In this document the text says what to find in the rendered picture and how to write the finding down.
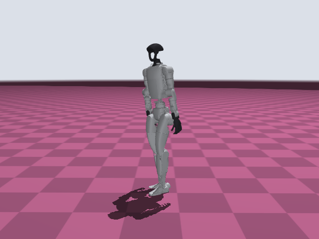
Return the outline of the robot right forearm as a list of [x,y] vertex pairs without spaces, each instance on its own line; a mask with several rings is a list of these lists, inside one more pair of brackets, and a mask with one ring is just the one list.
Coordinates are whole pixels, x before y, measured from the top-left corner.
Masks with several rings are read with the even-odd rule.
[[[143,95],[144,96],[144,95]],[[150,96],[144,96],[144,100],[145,100],[145,108],[146,111],[150,111],[150,114],[153,112],[152,110],[152,103],[151,103],[151,97]]]

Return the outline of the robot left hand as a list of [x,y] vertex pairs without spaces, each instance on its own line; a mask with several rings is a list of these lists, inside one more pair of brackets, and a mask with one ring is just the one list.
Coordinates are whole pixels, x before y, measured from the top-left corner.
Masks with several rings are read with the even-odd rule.
[[175,127],[175,132],[174,132],[173,134],[178,134],[178,133],[182,130],[181,122],[180,122],[180,120],[178,119],[179,116],[178,116],[178,117],[175,117],[175,114],[174,114],[174,113],[171,113],[171,115],[172,115],[172,119],[174,120],[174,121],[173,121],[173,124],[174,124],[174,125],[173,125],[171,131],[173,131],[173,129],[174,129],[174,127]]

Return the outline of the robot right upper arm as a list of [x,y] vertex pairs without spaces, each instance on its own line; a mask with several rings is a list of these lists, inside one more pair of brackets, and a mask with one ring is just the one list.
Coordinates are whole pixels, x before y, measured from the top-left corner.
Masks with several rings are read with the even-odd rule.
[[147,68],[143,69],[144,85],[145,85],[146,88],[142,90],[142,94],[143,94],[144,96],[147,96],[147,97],[148,97],[150,94],[149,94],[149,89],[148,89],[146,70],[147,70]]

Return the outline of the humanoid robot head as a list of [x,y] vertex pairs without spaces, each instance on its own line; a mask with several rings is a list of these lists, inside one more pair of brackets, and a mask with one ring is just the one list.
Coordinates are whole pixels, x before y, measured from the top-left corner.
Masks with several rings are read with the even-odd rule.
[[[154,62],[154,64],[152,66],[158,65],[156,63],[161,64],[160,59],[157,59],[157,54],[159,53],[159,51],[163,51],[163,47],[160,44],[157,44],[157,43],[151,44],[150,46],[147,47],[147,51],[149,53],[150,61]],[[152,52],[155,54],[153,59],[151,58]]]

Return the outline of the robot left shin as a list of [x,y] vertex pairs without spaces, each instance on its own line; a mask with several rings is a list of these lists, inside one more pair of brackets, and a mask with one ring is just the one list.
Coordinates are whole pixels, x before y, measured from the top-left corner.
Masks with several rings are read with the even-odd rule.
[[164,150],[162,155],[159,157],[159,154],[156,154],[156,166],[157,174],[159,180],[159,187],[165,187],[165,177],[168,169],[168,156],[169,152]]

